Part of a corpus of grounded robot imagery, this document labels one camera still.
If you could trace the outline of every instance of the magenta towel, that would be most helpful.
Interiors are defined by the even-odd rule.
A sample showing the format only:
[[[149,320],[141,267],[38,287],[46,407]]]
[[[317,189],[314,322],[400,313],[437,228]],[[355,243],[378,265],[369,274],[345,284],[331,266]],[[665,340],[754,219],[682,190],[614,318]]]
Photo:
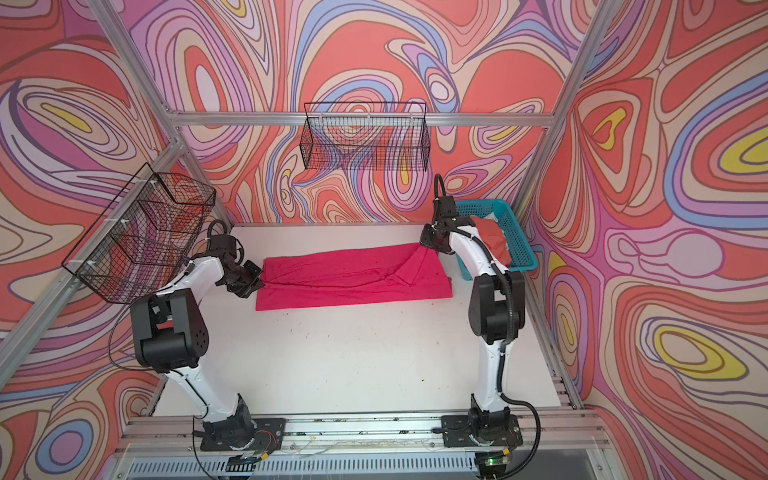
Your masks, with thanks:
[[[437,252],[418,243],[264,260],[256,310],[451,298]]]

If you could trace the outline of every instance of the teal plastic basket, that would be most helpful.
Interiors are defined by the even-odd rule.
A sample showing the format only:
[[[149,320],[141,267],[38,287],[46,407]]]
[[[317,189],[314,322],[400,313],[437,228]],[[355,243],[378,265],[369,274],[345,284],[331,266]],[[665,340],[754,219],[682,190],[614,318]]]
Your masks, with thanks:
[[[538,266],[538,260],[531,250],[531,246],[525,239],[523,230],[520,228],[518,219],[512,213],[509,204],[503,200],[460,200],[456,202],[458,214],[462,217],[480,217],[485,218],[494,214],[498,220],[498,225],[504,231],[507,237],[507,247],[512,257],[512,265],[507,265],[513,272],[525,272],[534,270]],[[458,268],[462,271],[464,280],[472,280],[472,275],[464,266],[462,259],[456,256]]]

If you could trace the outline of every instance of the black wire basket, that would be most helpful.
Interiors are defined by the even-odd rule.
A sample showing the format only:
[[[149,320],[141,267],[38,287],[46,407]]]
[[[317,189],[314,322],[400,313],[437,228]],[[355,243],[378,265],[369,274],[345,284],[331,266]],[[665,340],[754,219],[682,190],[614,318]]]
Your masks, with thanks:
[[[61,262],[109,303],[131,303],[174,278],[188,261],[187,255],[216,201],[211,186],[186,175],[152,171],[139,186],[139,172],[112,200],[114,203],[124,197],[132,184],[141,189],[120,218],[108,220],[114,225],[106,237],[84,260],[71,260],[97,219]]]
[[[320,101],[305,103],[304,112],[307,170],[427,170],[424,103]]]

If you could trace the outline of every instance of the orange cloth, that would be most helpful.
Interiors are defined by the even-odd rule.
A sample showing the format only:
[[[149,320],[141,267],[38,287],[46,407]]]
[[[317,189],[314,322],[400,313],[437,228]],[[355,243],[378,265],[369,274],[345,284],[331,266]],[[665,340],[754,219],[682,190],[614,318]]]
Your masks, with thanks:
[[[512,257],[509,255],[507,238],[504,236],[502,228],[495,221],[485,218],[472,217],[472,221],[475,222],[480,238],[488,250],[493,253],[493,256],[504,265],[511,265]]]

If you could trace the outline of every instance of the table surface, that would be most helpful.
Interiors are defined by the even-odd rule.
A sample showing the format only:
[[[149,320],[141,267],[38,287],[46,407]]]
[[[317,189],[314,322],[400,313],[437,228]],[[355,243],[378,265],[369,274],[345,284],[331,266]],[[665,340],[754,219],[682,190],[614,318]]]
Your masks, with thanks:
[[[421,225],[235,227],[246,258],[306,255],[418,241]],[[402,412],[467,409],[478,372],[478,338],[467,308],[472,282],[455,256],[440,254],[453,298],[256,312],[224,286],[200,311],[210,334],[207,372],[221,375],[253,414]],[[507,361],[505,393],[537,407],[560,406],[534,329]],[[159,415],[199,414],[168,382]]]

